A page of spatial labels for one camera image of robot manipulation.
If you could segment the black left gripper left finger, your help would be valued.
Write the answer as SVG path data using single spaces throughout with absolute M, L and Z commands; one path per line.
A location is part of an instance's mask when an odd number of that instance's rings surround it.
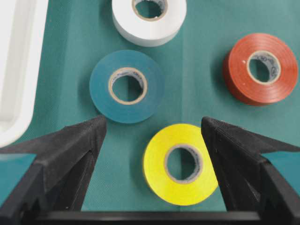
M 80 210 L 106 135 L 91 120 L 0 150 L 0 222 L 29 224 L 45 211 Z

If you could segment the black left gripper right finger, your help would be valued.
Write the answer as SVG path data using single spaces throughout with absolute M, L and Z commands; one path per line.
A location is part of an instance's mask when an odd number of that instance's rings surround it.
M 211 222 L 299 224 L 299 147 L 211 117 L 202 118 L 201 133 L 227 209 Z

